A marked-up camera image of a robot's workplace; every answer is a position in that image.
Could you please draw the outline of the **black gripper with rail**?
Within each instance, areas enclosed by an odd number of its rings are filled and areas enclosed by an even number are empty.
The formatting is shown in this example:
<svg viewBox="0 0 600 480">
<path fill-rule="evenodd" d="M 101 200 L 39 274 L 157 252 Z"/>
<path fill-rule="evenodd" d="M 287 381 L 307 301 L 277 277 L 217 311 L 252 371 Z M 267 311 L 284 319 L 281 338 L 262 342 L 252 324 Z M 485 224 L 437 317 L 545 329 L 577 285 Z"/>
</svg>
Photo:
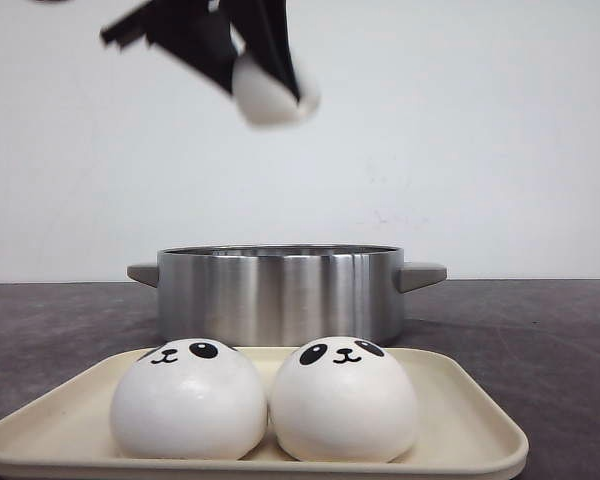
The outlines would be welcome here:
<svg viewBox="0 0 600 480">
<path fill-rule="evenodd" d="M 105 44 L 124 48 L 144 37 L 233 95 L 236 29 L 246 50 L 295 98 L 301 93 L 289 48 L 285 0 L 147 1 L 100 31 Z"/>
</svg>

